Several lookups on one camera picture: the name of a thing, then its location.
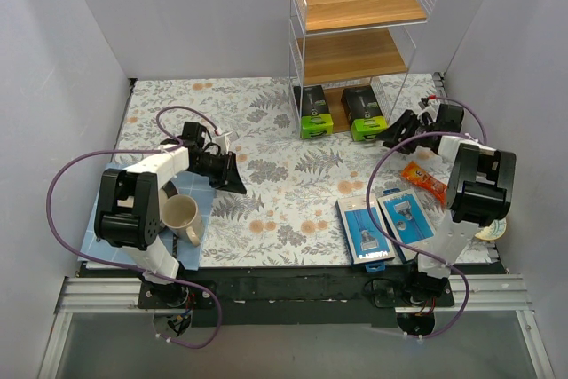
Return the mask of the orange BIC razor pack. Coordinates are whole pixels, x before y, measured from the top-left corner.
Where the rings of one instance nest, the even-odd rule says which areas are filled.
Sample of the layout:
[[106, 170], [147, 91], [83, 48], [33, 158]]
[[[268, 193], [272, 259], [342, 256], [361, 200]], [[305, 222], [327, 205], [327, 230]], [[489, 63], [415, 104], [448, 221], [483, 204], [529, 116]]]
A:
[[446, 204], [447, 185], [431, 176], [416, 162], [410, 162], [400, 172], [400, 176], [412, 185], [418, 186], [433, 195], [442, 206]]

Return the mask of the black green razor box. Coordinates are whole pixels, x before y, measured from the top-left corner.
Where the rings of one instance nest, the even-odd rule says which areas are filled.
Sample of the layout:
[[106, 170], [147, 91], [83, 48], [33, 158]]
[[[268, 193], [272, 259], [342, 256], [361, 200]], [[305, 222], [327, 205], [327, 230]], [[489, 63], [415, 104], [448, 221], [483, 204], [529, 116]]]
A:
[[372, 140], [387, 130], [387, 121], [370, 85], [345, 88], [341, 101], [354, 141]]
[[300, 116], [300, 138], [317, 138], [333, 133], [333, 119], [321, 85], [294, 86]]

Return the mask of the white wire wooden shelf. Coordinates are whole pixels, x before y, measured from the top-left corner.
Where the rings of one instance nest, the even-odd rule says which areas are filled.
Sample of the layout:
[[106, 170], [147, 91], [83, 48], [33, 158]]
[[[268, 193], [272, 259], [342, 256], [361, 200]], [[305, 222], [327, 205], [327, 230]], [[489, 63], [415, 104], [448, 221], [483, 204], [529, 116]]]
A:
[[345, 88], [370, 85], [389, 125], [397, 97], [382, 79], [405, 79], [437, 0], [289, 0], [289, 88], [321, 85], [334, 127], [351, 131], [341, 101]]

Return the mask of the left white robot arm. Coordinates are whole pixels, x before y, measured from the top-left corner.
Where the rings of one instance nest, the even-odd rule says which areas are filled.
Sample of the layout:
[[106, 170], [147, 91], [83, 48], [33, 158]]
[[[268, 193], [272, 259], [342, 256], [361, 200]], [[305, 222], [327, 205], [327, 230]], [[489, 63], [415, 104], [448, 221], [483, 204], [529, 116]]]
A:
[[186, 122], [177, 140], [161, 145], [152, 154], [125, 169], [104, 171], [99, 187], [94, 232], [101, 240], [125, 251], [142, 270], [143, 279], [159, 284], [158, 297], [171, 308], [188, 299], [189, 287], [178, 279], [181, 263], [159, 237], [162, 228], [198, 247], [205, 232], [197, 201], [181, 194], [170, 197], [164, 188], [179, 173], [189, 171], [206, 177], [216, 190], [245, 194], [236, 153], [217, 151], [205, 144], [206, 128]]

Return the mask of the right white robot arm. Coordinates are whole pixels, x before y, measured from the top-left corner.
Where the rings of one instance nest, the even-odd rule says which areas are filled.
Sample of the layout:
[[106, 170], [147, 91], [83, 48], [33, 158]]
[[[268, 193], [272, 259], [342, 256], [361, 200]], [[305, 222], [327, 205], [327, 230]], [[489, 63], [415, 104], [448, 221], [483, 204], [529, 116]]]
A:
[[391, 152], [410, 154], [423, 146], [453, 165], [438, 227], [410, 190], [378, 201], [407, 263], [401, 293], [411, 305], [440, 298], [452, 266], [473, 237], [509, 212], [517, 158], [461, 135], [467, 110], [458, 102], [441, 104], [435, 117], [406, 110], [377, 136]]

